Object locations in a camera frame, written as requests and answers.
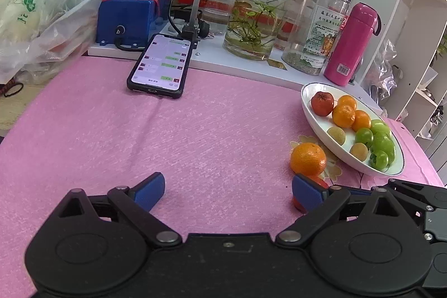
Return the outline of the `dark green tomato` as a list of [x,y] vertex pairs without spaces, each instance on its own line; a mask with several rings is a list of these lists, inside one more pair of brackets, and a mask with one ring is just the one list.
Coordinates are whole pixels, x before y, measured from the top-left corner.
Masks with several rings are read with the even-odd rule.
[[386,170],[389,164],[389,156],[384,151],[372,151],[369,165],[378,171]]
[[370,148],[374,142],[374,134],[369,128],[359,128],[355,134],[355,142]]

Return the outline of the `red fruit on cloth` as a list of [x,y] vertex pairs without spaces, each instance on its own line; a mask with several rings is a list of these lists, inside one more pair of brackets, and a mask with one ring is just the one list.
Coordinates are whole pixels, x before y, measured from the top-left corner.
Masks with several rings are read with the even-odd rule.
[[293,204],[302,214],[320,206],[328,197],[329,186],[318,177],[297,174],[293,177]]

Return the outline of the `orange tangerine on cloth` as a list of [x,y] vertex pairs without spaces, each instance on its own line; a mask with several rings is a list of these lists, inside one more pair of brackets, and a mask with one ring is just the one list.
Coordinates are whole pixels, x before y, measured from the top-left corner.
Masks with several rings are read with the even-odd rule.
[[319,145],[302,143],[293,149],[289,164],[295,174],[317,176],[325,170],[327,156]]

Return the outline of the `white round plate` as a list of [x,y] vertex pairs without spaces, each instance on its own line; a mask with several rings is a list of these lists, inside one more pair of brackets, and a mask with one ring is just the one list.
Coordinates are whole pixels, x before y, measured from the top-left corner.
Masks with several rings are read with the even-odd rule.
[[355,143],[355,132],[351,128],[344,128],[346,141],[343,145],[338,144],[329,136],[327,130],[332,126],[336,126],[336,124],[333,123],[332,115],[318,116],[312,109],[311,99],[317,92],[329,92],[333,95],[335,104],[337,104],[338,99],[346,94],[346,92],[335,86],[319,82],[312,82],[301,88],[301,105],[305,118],[316,136],[333,154],[348,166],[365,175],[381,175],[387,178],[394,178],[404,172],[405,155],[402,151],[401,144],[393,132],[391,132],[391,139],[395,145],[396,157],[391,166],[383,171],[375,170],[369,165],[369,155],[365,161],[360,161],[350,154],[350,149]]

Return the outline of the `light green fruit front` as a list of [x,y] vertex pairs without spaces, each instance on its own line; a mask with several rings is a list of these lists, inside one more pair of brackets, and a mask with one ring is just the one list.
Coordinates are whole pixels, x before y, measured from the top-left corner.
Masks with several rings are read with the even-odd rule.
[[382,132],[375,134],[371,150],[372,152],[382,151],[386,153],[389,159],[388,165],[391,165],[396,158],[396,146],[393,140]]

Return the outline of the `orange tangerine plate left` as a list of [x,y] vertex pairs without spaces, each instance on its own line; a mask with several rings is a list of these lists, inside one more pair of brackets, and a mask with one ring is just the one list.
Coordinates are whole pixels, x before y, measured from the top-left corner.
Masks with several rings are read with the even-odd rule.
[[339,128],[351,128],[355,122],[355,109],[347,104],[336,105],[332,111],[332,119]]

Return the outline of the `orange tangerine plate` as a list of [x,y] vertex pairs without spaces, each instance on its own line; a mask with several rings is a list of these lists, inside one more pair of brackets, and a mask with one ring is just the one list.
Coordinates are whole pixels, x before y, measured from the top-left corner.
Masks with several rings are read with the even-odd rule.
[[351,95],[345,94],[343,96],[341,96],[338,101],[337,101],[337,105],[338,106],[349,106],[351,107],[353,110],[357,109],[357,101],[354,97],[352,97]]
[[351,126],[351,129],[354,132],[357,132],[358,130],[362,128],[370,129],[371,127],[371,118],[367,112],[364,110],[356,110],[355,111],[355,121]]
[[332,119],[339,128],[351,128],[355,122],[355,109],[347,104],[336,105],[332,111]]

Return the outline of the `light green fruit back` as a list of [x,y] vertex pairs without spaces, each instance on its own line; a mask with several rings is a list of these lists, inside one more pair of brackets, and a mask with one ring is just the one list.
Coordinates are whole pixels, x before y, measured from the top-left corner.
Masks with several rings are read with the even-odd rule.
[[377,133],[383,133],[388,138],[392,135],[390,128],[382,120],[372,120],[370,130],[374,135]]

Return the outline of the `orange tangerine plate back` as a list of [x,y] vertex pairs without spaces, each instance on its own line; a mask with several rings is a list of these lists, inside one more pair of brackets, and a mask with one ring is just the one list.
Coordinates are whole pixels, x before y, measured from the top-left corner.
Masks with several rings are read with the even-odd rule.
[[343,96],[341,96],[338,101],[337,101],[337,105],[338,106],[349,106],[351,107],[353,110],[357,109],[357,101],[354,97],[352,97],[351,95],[345,94]]

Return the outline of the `clear plastic bag right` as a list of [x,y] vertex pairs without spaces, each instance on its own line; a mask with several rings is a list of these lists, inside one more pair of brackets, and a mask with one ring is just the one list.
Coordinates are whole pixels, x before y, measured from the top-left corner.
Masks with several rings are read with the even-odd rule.
[[389,39],[385,40],[362,82],[363,89],[380,107],[385,105],[403,78],[400,68],[393,65],[396,56],[395,45]]

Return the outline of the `white shelving unit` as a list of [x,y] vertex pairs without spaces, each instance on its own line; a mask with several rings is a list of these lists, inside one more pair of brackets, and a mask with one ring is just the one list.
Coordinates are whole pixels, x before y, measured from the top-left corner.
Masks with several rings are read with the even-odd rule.
[[443,68],[446,61],[439,62],[438,75],[433,82],[433,97],[419,92],[418,86],[427,74],[436,49],[446,29],[446,0],[353,0],[374,8],[381,17],[382,30],[372,38],[364,53],[362,66],[356,81],[364,85],[380,48],[387,41],[393,43],[397,55],[393,65],[403,73],[397,89],[385,103],[389,118],[397,120],[408,112],[403,123],[416,137],[446,94]]

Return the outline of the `grey metal lever stand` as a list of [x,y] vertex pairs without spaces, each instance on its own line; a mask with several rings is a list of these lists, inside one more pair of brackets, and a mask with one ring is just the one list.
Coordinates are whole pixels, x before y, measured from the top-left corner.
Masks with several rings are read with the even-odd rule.
[[183,27],[181,32],[181,37],[189,40],[193,49],[197,48],[201,39],[208,37],[210,31],[210,25],[201,19],[200,1],[193,0],[189,22]]

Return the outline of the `blue machine box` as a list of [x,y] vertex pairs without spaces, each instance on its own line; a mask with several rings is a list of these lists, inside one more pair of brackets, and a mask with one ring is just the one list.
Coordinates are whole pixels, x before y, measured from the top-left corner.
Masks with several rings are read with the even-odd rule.
[[102,0],[96,43],[144,48],[168,21],[171,0]]

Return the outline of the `clear jar with label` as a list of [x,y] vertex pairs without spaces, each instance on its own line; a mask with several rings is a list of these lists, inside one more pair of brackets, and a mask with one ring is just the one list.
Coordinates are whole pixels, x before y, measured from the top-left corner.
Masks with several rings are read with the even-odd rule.
[[289,34],[282,60],[317,76],[345,25],[351,0],[303,0]]

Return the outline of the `clear plastic bag left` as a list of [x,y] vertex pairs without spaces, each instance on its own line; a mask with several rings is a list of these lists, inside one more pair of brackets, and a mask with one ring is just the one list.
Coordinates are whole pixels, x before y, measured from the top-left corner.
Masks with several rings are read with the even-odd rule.
[[1,83],[40,83],[94,43],[102,0],[4,0]]

